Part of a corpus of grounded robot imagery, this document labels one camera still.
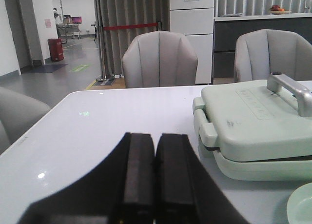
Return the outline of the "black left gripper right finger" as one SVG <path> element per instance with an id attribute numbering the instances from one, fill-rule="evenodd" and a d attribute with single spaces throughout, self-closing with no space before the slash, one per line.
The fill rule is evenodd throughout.
<path id="1" fill-rule="evenodd" d="M 156 223 L 247 223 L 205 170 L 187 135 L 163 134 L 155 160 Z"/>

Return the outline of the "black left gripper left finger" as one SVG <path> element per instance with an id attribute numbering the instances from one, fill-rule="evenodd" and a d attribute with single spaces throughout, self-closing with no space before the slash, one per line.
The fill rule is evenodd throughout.
<path id="1" fill-rule="evenodd" d="M 154 144 L 149 134 L 125 133 L 94 169 L 32 203 L 20 224 L 151 224 Z"/>

